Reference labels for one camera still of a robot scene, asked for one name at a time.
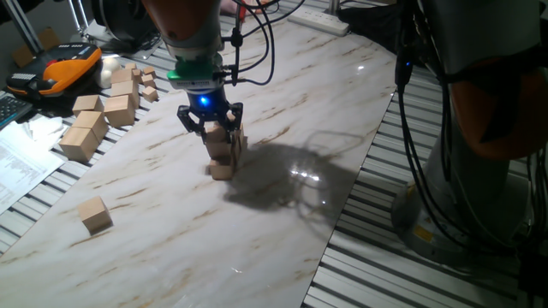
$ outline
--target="paper sheet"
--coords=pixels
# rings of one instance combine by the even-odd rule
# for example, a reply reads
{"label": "paper sheet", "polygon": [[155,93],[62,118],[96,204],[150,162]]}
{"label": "paper sheet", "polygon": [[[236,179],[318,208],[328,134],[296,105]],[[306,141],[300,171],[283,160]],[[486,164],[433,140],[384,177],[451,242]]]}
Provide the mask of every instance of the paper sheet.
{"label": "paper sheet", "polygon": [[36,145],[21,125],[0,131],[0,213],[33,190],[63,160]]}

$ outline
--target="yellow label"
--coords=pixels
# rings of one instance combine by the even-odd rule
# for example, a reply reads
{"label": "yellow label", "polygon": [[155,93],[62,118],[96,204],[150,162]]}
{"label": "yellow label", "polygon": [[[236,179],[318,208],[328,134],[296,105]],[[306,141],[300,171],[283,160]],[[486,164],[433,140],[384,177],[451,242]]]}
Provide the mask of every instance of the yellow label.
{"label": "yellow label", "polygon": [[432,241],[433,233],[426,230],[425,228],[422,228],[421,226],[417,225],[414,228],[414,234],[420,237],[421,239],[427,241],[430,243]]}

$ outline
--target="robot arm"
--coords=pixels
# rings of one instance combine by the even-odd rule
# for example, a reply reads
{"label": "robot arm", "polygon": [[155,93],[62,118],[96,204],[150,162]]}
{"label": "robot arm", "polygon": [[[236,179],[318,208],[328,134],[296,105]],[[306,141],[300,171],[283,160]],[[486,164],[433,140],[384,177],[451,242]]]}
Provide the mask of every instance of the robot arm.
{"label": "robot arm", "polygon": [[[220,35],[221,0],[142,0],[154,24],[162,33],[166,47],[176,60],[168,72],[175,89],[185,90],[190,106],[180,106],[177,116],[189,132],[206,139],[204,123],[218,121],[227,132],[240,127],[243,104],[230,104],[224,94],[224,48]],[[234,120],[229,121],[231,112]],[[190,117],[200,120],[196,123]]]}

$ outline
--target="marble-patterned surface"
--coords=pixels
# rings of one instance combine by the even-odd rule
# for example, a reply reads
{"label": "marble-patterned surface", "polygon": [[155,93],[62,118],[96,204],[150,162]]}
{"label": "marble-patterned surface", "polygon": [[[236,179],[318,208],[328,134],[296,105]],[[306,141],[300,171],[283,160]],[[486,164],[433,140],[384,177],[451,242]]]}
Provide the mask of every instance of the marble-patterned surface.
{"label": "marble-patterned surface", "polygon": [[[226,86],[249,144],[234,180],[205,175],[205,147],[176,118],[186,95],[168,95],[0,258],[0,306],[298,307],[390,101],[394,57],[354,35],[274,32],[272,83]],[[114,226],[90,237],[76,205],[97,195]]]}

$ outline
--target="white ball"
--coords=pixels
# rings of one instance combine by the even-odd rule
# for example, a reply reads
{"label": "white ball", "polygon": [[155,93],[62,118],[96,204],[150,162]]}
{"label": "white ball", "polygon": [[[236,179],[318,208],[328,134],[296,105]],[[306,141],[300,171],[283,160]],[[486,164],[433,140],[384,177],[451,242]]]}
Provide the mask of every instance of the white ball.
{"label": "white ball", "polygon": [[118,69],[122,69],[122,66],[120,65],[118,60],[113,57],[103,59],[103,70],[116,72]]}
{"label": "white ball", "polygon": [[101,74],[99,74],[98,79],[96,79],[97,84],[103,89],[110,88],[110,86],[112,86],[112,84],[110,83],[111,76],[112,76],[111,71],[107,71],[107,70],[102,71]]}

